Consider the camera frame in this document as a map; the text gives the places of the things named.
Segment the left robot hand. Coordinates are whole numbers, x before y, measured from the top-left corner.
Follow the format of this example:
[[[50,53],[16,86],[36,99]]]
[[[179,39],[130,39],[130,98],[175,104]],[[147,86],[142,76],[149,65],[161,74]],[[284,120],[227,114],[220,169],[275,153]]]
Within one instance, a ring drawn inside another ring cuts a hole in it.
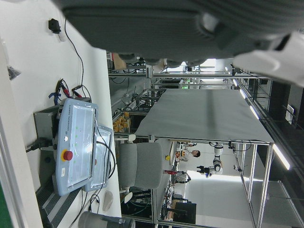
[[[231,58],[240,69],[304,84],[301,0],[56,0],[93,47],[171,67]]]

